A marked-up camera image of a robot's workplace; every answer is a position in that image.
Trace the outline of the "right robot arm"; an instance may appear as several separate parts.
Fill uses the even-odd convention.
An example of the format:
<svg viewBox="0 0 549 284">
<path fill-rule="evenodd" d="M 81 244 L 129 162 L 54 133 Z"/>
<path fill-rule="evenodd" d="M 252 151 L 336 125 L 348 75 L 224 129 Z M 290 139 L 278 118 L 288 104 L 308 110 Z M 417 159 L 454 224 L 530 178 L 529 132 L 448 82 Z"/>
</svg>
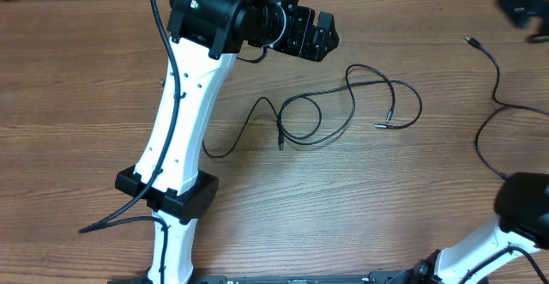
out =
<svg viewBox="0 0 549 284">
<path fill-rule="evenodd" d="M 541 282 L 547 283 L 539 265 L 532 258 L 548 249 L 548 175 L 516 172 L 508 175 L 490 165 L 480 152 L 480 134 L 500 112 L 509 109 L 548 113 L 530 106 L 505 103 L 497 98 L 501 69 L 495 57 L 475 38 L 466 42 L 488 56 L 496 68 L 497 78 L 492 100 L 499 105 L 479 127 L 474 138 L 480 160 L 503 181 L 494 202 L 494 215 L 459 243 L 434 251 L 411 269 L 391 274 L 387 283 L 487 283 L 487 276 L 518 257 L 525 257 Z"/>
</svg>

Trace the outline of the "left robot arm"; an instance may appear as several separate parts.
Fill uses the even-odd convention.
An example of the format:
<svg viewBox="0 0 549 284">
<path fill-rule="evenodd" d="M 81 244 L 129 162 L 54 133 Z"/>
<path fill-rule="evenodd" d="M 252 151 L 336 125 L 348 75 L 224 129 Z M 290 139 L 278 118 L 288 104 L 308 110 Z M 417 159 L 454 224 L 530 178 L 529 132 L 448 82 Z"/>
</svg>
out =
<svg viewBox="0 0 549 284">
<path fill-rule="evenodd" d="M 243 44 L 323 60 L 339 43 L 331 14 L 299 0 L 169 0 L 169 61 L 148 145 L 115 180 L 145 200 L 154 223 L 154 257 L 145 283 L 186 283 L 193 274 L 196 223 L 211 205 L 218 179 L 201 171 L 202 140 L 220 87 Z"/>
</svg>

